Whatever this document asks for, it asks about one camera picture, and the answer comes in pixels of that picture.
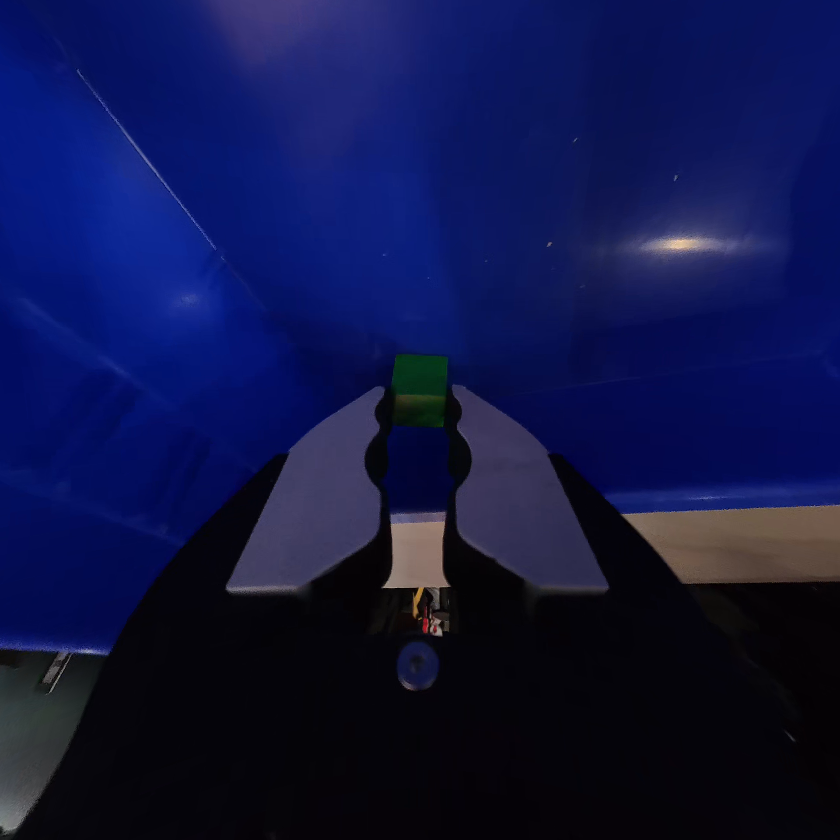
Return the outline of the green wooden cube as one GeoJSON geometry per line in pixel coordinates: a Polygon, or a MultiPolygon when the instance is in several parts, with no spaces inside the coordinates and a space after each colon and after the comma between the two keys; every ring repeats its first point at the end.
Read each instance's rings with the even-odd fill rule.
{"type": "Polygon", "coordinates": [[[391,390],[394,426],[443,427],[448,393],[448,358],[432,354],[398,354],[393,365],[391,390]]]}

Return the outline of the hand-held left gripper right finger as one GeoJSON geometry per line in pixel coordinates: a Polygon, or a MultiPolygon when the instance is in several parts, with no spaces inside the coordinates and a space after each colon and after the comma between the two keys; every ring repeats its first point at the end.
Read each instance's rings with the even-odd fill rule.
{"type": "Polygon", "coordinates": [[[548,449],[464,385],[445,411],[455,623],[594,624],[609,584],[548,449]]]}

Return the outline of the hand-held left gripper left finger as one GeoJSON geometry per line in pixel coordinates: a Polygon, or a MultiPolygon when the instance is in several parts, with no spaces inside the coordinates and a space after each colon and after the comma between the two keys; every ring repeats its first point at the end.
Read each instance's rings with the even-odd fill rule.
{"type": "Polygon", "coordinates": [[[368,622],[392,570],[382,478],[390,393],[377,385],[321,420],[290,449],[225,591],[299,599],[368,622]]]}

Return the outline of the blue plastic bin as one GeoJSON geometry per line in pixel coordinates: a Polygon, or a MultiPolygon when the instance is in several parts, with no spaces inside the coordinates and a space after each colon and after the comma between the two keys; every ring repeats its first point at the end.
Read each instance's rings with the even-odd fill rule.
{"type": "Polygon", "coordinates": [[[107,653],[398,354],[619,510],[838,504],[838,2],[2,2],[2,647],[107,653]]]}

